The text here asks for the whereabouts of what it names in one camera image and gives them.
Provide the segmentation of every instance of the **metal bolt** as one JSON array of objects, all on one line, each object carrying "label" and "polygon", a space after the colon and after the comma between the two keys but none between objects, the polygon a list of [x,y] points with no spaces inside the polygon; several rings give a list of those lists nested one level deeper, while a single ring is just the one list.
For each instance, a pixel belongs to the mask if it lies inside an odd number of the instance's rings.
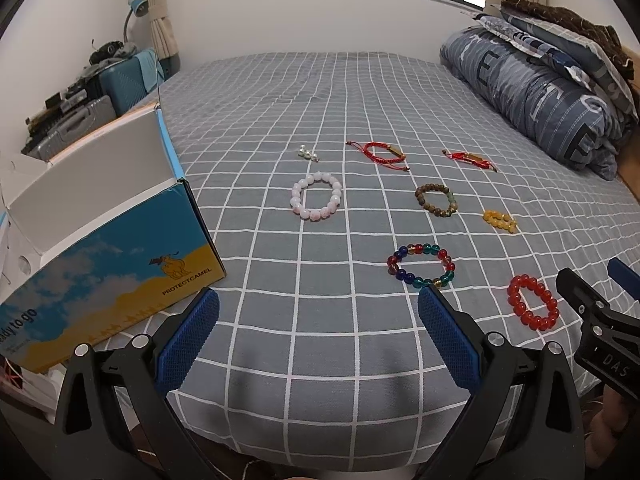
[{"label": "metal bolt", "polygon": [[560,343],[556,343],[555,341],[549,343],[548,348],[552,354],[560,355],[562,353],[562,346],[560,345]]},{"label": "metal bolt", "polygon": [[146,334],[140,334],[133,338],[132,345],[135,348],[144,348],[149,343],[149,336]]},{"label": "metal bolt", "polygon": [[502,334],[498,334],[497,332],[491,332],[486,338],[493,346],[504,345],[504,338],[502,337]]},{"label": "metal bolt", "polygon": [[82,357],[89,351],[89,345],[86,343],[82,343],[81,345],[76,346],[76,351],[74,352],[78,357]]}]

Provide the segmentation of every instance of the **box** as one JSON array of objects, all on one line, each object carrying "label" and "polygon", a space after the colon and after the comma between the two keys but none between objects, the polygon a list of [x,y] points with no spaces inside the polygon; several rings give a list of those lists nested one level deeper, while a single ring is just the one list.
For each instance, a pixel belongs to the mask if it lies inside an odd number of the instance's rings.
[{"label": "box", "polygon": [[0,353],[34,372],[225,276],[157,105],[0,154]]}]

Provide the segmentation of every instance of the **gray plaid bed sheet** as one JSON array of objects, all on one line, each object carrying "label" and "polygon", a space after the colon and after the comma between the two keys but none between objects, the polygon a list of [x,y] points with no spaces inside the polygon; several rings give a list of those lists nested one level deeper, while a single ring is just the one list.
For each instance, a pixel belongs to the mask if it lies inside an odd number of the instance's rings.
[{"label": "gray plaid bed sheet", "polygon": [[[640,209],[620,182],[576,173],[509,126],[444,67],[417,59],[354,54],[260,54],[205,64],[161,87],[180,161],[228,277],[213,285],[220,321],[169,401],[193,431],[277,463],[380,470],[424,462],[467,399],[417,315],[417,291],[386,272],[407,243],[437,242],[456,277],[444,296],[486,332],[541,348],[558,341],[580,392],[593,377],[574,363],[578,317],[556,295],[571,267],[623,312],[638,315],[607,277],[618,256],[640,269]],[[382,168],[345,140],[399,145],[410,173]],[[301,144],[321,161],[299,158]],[[482,153],[498,173],[442,155]],[[338,212],[303,222],[291,186],[313,171],[345,187]],[[460,206],[451,218],[418,207],[414,190],[444,182]],[[328,186],[306,194],[324,205]],[[443,206],[444,195],[430,202]],[[482,220],[509,212],[516,235]],[[402,263],[425,277],[430,256]],[[537,276],[559,300],[553,330],[523,326],[507,303],[514,274]],[[525,294],[538,308],[533,294]],[[107,341],[152,333],[188,300]],[[539,307],[540,314],[544,307]],[[511,395],[496,433],[514,409]]]}]

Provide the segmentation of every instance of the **gray suitcase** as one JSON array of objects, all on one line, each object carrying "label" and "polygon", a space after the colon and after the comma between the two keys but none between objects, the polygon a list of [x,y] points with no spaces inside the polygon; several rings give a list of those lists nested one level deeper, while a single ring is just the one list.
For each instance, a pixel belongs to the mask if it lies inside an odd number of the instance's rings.
[{"label": "gray suitcase", "polygon": [[91,101],[53,126],[47,137],[33,148],[29,155],[48,161],[76,140],[82,139],[115,118],[116,112],[108,95]]}]

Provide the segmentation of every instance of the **brown beaded bracelet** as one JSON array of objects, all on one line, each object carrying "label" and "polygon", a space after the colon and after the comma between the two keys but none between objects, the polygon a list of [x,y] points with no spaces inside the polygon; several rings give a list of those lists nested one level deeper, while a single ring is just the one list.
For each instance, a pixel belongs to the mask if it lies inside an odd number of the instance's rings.
[{"label": "brown beaded bracelet", "polygon": [[[439,191],[447,195],[447,199],[449,200],[449,207],[447,207],[445,210],[442,210],[439,207],[436,207],[433,204],[427,202],[424,198],[424,193],[428,191]],[[426,211],[436,216],[443,216],[448,218],[458,210],[458,204],[456,203],[456,199],[453,196],[453,193],[444,184],[424,184],[424,186],[420,186],[415,190],[415,197],[418,199],[418,204],[420,204]]]}]

